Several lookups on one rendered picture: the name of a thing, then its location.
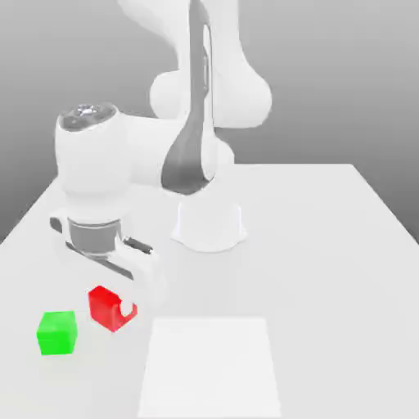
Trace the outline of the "small red cube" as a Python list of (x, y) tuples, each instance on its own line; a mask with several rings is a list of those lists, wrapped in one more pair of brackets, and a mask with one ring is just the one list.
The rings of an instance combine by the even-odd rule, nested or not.
[(137, 316), (137, 305), (133, 304), (128, 314), (121, 312), (122, 299), (103, 286), (88, 292), (91, 318), (111, 332), (118, 331)]

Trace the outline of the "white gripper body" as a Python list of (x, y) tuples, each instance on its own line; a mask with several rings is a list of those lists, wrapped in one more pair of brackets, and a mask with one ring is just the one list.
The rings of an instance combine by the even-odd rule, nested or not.
[(67, 241), (59, 241), (56, 257), (86, 289), (103, 286), (120, 298), (125, 294), (141, 294), (143, 305), (150, 307), (164, 301), (164, 268), (153, 249), (143, 252), (122, 241), (115, 241), (105, 251), (86, 252)]

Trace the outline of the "small green cube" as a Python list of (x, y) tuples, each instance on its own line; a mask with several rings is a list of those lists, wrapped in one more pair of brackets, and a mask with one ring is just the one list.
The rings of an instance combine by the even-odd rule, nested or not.
[(74, 311), (45, 312), (36, 336), (42, 356), (72, 354), (78, 337)]

